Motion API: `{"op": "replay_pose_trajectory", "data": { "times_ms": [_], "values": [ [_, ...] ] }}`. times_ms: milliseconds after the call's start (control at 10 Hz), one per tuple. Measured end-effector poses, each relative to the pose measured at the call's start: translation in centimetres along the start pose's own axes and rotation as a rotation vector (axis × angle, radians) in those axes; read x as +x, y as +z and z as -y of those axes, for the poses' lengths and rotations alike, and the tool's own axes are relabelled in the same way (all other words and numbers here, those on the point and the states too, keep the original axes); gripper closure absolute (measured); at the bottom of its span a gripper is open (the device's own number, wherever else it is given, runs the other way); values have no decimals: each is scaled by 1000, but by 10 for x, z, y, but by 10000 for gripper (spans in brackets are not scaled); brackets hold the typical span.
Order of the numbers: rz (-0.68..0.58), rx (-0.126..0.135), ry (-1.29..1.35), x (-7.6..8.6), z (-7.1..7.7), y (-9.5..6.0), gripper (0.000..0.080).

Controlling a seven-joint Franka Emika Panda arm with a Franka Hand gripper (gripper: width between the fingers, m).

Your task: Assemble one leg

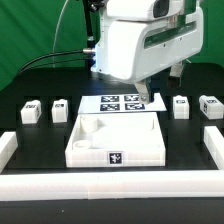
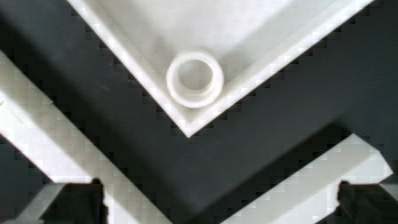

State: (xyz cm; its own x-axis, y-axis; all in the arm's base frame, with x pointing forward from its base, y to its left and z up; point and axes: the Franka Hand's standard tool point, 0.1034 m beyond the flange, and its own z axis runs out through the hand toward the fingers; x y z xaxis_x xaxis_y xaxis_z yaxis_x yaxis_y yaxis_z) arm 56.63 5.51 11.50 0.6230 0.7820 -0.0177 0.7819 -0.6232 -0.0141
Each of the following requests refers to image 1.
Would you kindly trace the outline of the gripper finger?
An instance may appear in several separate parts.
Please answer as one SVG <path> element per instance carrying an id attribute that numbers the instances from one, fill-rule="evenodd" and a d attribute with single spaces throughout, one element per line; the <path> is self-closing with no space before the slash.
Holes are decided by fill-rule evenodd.
<path id="1" fill-rule="evenodd" d="M 139 102 L 145 105 L 149 104 L 150 103 L 149 85 L 145 81 L 141 81 L 135 84 L 135 88 L 139 94 Z"/>
<path id="2" fill-rule="evenodd" d="M 184 70 L 182 62 L 176 63 L 171 67 L 170 75 L 168 77 L 168 84 L 170 87 L 179 87 L 181 85 L 181 76 Z"/>

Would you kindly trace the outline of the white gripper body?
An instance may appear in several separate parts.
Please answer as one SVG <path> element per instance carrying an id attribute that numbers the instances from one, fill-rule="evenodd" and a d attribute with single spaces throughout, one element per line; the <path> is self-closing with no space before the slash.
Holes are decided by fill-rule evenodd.
<path id="1" fill-rule="evenodd" d="M 169 27 L 167 19 L 154 22 L 114 21 L 108 30 L 109 74 L 134 84 L 195 54 L 203 45 L 200 7 Z"/>

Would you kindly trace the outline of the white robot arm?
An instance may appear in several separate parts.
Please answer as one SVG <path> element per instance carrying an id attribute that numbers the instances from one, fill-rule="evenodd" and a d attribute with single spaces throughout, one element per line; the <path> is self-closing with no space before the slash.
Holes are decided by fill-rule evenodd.
<path id="1" fill-rule="evenodd" d="M 201 0 L 102 0 L 94 76 L 133 84 L 139 101 L 153 94 L 150 77 L 164 69 L 180 78 L 184 61 L 200 52 Z"/>

